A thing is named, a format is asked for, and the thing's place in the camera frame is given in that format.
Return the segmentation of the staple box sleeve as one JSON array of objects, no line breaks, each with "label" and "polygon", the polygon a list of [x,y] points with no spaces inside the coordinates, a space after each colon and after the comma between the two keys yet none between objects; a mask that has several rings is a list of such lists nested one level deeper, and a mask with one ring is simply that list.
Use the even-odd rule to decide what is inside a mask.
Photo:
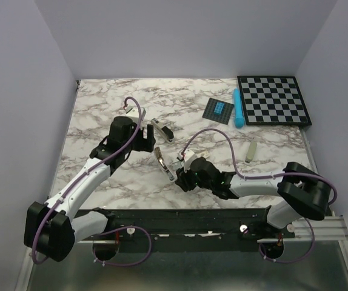
[{"label": "staple box sleeve", "polygon": [[197,153],[197,157],[208,158],[209,156],[210,155],[209,155],[209,152],[207,150]]}]

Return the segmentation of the black metal stapler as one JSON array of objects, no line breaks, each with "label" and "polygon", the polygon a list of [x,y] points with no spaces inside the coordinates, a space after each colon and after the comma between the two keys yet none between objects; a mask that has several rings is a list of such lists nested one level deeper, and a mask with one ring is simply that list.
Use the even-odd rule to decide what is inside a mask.
[{"label": "black metal stapler", "polygon": [[150,120],[153,128],[160,134],[160,136],[167,142],[168,144],[174,143],[174,134],[173,132],[162,122],[158,121],[156,118]]}]

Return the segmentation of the white stapler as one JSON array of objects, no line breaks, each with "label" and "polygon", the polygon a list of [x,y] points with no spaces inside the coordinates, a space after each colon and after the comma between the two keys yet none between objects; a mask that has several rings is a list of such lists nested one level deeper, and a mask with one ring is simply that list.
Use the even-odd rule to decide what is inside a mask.
[{"label": "white stapler", "polygon": [[176,178],[170,167],[166,164],[160,147],[155,147],[153,150],[154,157],[158,163],[158,167],[167,176],[170,182],[175,182]]}]

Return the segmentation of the staple tray with staples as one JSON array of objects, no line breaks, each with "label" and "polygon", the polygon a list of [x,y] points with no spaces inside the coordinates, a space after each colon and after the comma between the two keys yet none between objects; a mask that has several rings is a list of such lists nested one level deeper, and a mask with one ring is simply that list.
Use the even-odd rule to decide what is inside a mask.
[{"label": "staple tray with staples", "polygon": [[173,162],[171,164],[171,167],[174,171],[177,171],[178,169],[182,168],[183,165],[182,165],[182,162]]}]

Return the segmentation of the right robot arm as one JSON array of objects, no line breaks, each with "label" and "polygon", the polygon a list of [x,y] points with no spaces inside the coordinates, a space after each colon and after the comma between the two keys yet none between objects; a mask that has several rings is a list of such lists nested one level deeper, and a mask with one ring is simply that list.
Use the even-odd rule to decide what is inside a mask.
[{"label": "right robot arm", "polygon": [[175,184],[184,192],[197,187],[221,199],[247,196],[279,196],[259,222],[260,233],[268,238],[300,218],[322,221],[329,205],[331,182],[297,162],[288,162],[281,172],[261,176],[221,172],[205,158],[196,158],[188,167],[176,170]]}]

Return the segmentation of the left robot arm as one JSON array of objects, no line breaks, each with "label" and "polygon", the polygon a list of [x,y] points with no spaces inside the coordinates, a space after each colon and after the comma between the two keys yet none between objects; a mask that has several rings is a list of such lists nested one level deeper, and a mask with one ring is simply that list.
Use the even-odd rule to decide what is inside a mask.
[{"label": "left robot arm", "polygon": [[101,208],[77,213],[102,182],[123,165],[132,151],[153,152],[154,128],[140,125],[126,116],[116,117],[109,134],[90,152],[79,173],[44,203],[34,202],[27,210],[24,245],[31,248],[32,260],[60,262],[75,243],[90,236],[109,239],[115,232],[115,215]]}]

